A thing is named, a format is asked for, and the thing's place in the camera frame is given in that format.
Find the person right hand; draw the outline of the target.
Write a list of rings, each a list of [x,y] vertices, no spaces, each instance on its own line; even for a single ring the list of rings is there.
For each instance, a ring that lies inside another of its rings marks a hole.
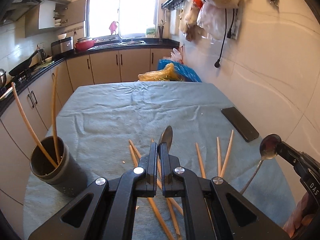
[[[283,226],[283,230],[292,237],[295,234],[295,231],[301,226],[307,226],[312,221],[315,213],[308,213],[303,215],[303,211],[307,208],[307,205],[310,204],[312,198],[306,192],[303,198],[298,202],[296,208],[292,212],[291,216],[288,218],[287,222]]]

